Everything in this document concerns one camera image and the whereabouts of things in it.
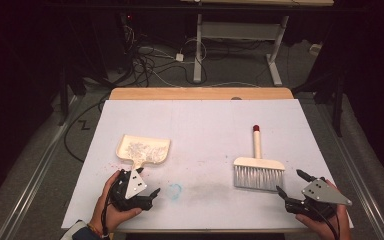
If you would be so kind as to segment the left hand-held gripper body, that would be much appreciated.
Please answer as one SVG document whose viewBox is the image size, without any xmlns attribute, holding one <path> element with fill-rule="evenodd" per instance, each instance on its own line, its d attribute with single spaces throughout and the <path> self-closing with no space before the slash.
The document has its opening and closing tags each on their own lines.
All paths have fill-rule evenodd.
<svg viewBox="0 0 384 240">
<path fill-rule="evenodd" d="M 152 208 L 152 201 L 148 196 L 139 196 L 147 188 L 140 174 L 135 170 L 120 170 L 117 180 L 109 190 L 110 203 L 120 212 L 133 208 L 148 211 Z"/>
</svg>

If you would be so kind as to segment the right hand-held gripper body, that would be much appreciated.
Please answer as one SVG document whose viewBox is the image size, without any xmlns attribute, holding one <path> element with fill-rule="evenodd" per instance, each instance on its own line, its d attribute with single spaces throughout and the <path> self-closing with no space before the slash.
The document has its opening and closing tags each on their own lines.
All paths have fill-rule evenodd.
<svg viewBox="0 0 384 240">
<path fill-rule="evenodd" d="M 302 214 L 314 221 L 322 222 L 332 218 L 338 205 L 351 206 L 352 201 L 329 186 L 322 179 L 311 181 L 301 190 L 303 200 L 290 198 L 284 194 L 285 209 L 288 213 Z"/>
</svg>

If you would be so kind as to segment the pile of white paper scraps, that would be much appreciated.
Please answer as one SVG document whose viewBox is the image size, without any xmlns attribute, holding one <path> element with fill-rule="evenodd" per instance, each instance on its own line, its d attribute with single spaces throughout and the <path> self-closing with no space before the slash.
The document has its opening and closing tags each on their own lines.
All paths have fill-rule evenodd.
<svg viewBox="0 0 384 240">
<path fill-rule="evenodd" d="M 160 162 L 165 158 L 167 150 L 168 148 L 164 146 L 136 142 L 127 146 L 124 157 L 131 160 Z"/>
</svg>

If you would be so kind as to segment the cream plastic dustpan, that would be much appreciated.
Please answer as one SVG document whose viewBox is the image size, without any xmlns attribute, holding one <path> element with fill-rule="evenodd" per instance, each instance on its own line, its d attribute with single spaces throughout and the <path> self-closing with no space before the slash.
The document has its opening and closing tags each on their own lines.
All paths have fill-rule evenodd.
<svg viewBox="0 0 384 240">
<path fill-rule="evenodd" d="M 160 162 L 151 162 L 151 161 L 140 161 L 140 160 L 131 160 L 124 157 L 125 155 L 125 149 L 130 143 L 144 143 L 149 145 L 155 145 L 155 146 L 164 146 L 167 147 L 168 150 L 166 151 L 165 158 Z M 121 160 L 129 161 L 131 163 L 132 169 L 137 169 L 141 167 L 147 167 L 147 166 L 158 166 L 161 165 L 167 158 L 169 149 L 171 145 L 170 139 L 158 139 L 158 138 L 148 138 L 148 137 L 139 137 L 139 136 L 132 136 L 132 135 L 124 135 L 117 148 L 116 148 L 116 156 L 120 158 Z"/>
</svg>

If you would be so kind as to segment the white brush with red cap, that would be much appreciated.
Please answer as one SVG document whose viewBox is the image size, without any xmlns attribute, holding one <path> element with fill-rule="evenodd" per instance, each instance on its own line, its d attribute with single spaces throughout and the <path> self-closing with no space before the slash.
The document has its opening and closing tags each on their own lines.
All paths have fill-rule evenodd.
<svg viewBox="0 0 384 240">
<path fill-rule="evenodd" d="M 238 157 L 234 160 L 234 186 L 275 192 L 284 185 L 285 166 L 277 160 L 262 158 L 261 133 L 253 126 L 253 157 Z"/>
</svg>

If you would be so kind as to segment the person's right hand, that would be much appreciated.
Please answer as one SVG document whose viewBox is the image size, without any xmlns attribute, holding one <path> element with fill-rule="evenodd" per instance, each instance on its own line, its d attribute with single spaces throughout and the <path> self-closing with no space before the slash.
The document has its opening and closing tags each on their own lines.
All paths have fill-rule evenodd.
<svg viewBox="0 0 384 240">
<path fill-rule="evenodd" d="M 336 216 L 329 219 L 331 226 L 335 229 L 337 237 L 334 236 L 329 225 L 326 223 L 314 221 L 302 214 L 296 214 L 295 218 L 310 230 L 314 231 L 321 240 L 352 240 L 348 213 L 344 205 L 338 205 Z"/>
</svg>

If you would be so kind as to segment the person's left hand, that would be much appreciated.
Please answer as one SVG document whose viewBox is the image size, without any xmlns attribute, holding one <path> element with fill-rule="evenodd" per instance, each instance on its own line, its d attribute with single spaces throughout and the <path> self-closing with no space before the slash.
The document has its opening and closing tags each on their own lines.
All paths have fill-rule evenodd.
<svg viewBox="0 0 384 240">
<path fill-rule="evenodd" d="M 112 176 L 106 181 L 102 190 L 102 194 L 97 199 L 97 203 L 91 218 L 91 220 L 93 219 L 101 220 L 101 217 L 105 216 L 106 218 L 105 224 L 107 224 L 110 227 L 110 233 L 114 232 L 121 223 L 134 218 L 135 216 L 139 215 L 142 212 L 141 208 L 133 208 L 128 211 L 120 212 L 113 205 L 107 204 L 108 192 L 112 184 L 117 180 L 119 174 L 120 174 L 119 170 L 115 171 L 112 174 Z"/>
</svg>

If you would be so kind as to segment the black metal stand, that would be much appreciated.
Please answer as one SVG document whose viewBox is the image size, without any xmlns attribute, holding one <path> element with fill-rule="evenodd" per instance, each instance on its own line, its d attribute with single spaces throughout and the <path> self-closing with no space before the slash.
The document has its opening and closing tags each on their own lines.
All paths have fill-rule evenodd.
<svg viewBox="0 0 384 240">
<path fill-rule="evenodd" d="M 59 73 L 61 111 L 59 126 L 64 124 L 69 114 L 68 89 L 71 89 L 75 96 L 84 96 L 86 94 L 81 70 L 77 65 L 64 65 Z"/>
<path fill-rule="evenodd" d="M 292 89 L 292 94 L 301 92 L 313 92 L 314 100 L 317 104 L 326 104 L 331 102 L 332 108 L 332 127 L 338 137 L 341 132 L 341 115 L 344 93 L 344 75 L 345 71 L 341 67 L 334 67 L 327 70 L 319 77 L 308 78 L 307 81 Z"/>
</svg>

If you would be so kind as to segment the white table cover sheet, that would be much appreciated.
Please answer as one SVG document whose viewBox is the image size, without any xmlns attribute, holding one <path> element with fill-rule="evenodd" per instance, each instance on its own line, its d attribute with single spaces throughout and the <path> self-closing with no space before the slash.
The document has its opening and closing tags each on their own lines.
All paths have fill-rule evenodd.
<svg viewBox="0 0 384 240">
<path fill-rule="evenodd" d="M 331 173 L 298 100 L 109 100 L 105 103 L 63 227 L 89 220 L 106 180 L 130 167 L 116 149 L 122 137 L 168 139 L 165 162 L 147 164 L 142 177 L 157 191 L 150 210 L 123 223 L 125 232 L 299 232 L 275 193 L 239 189 L 233 162 L 253 154 L 253 128 L 261 131 L 263 156 L 282 162 L 284 189 L 293 198 L 306 181 L 297 172 Z"/>
</svg>

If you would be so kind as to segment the wooden table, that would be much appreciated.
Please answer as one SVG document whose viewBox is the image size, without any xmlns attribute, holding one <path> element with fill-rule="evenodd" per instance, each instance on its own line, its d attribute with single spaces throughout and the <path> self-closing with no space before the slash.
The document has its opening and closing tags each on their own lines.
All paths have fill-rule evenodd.
<svg viewBox="0 0 384 240">
<path fill-rule="evenodd" d="M 293 99 L 287 88 L 152 87 L 115 88 L 110 100 L 278 100 Z"/>
</svg>

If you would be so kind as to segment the metal floor rail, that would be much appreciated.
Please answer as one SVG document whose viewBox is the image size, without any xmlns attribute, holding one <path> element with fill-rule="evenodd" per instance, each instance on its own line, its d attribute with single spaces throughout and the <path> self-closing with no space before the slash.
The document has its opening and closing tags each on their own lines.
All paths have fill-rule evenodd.
<svg viewBox="0 0 384 240">
<path fill-rule="evenodd" d="M 68 121 L 82 100 L 82 96 L 69 97 L 67 115 L 62 113 L 62 104 L 59 104 L 60 109 L 34 133 L 10 170 L 0 189 L 0 209 L 3 209 L 4 202 L 11 203 L 5 221 L 0 225 L 0 240 L 14 239 L 54 159 Z"/>
<path fill-rule="evenodd" d="M 356 240 L 384 240 L 384 169 L 370 149 L 333 136 L 329 170 L 339 189 L 353 201 L 348 208 Z"/>
</svg>

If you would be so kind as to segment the desk with white frame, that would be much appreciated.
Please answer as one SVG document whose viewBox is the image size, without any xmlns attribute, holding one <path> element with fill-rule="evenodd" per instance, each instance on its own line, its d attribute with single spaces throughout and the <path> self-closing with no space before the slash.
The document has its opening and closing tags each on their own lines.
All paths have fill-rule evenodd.
<svg viewBox="0 0 384 240">
<path fill-rule="evenodd" d="M 209 7 L 214 4 L 216 7 L 227 7 L 233 5 L 239 7 L 331 7 L 334 0 L 182 0 L 193 2 L 197 7 Z M 266 62 L 273 84 L 281 86 L 282 81 L 276 66 L 276 57 L 286 31 L 289 15 L 283 14 L 277 23 L 239 23 L 229 20 L 228 22 L 204 21 L 202 14 L 197 14 L 196 42 L 194 57 L 194 83 L 202 83 L 204 76 L 203 60 L 205 59 L 206 47 L 202 42 L 207 39 L 234 39 L 234 40 L 270 40 L 274 42 L 273 50 L 266 55 Z"/>
</svg>

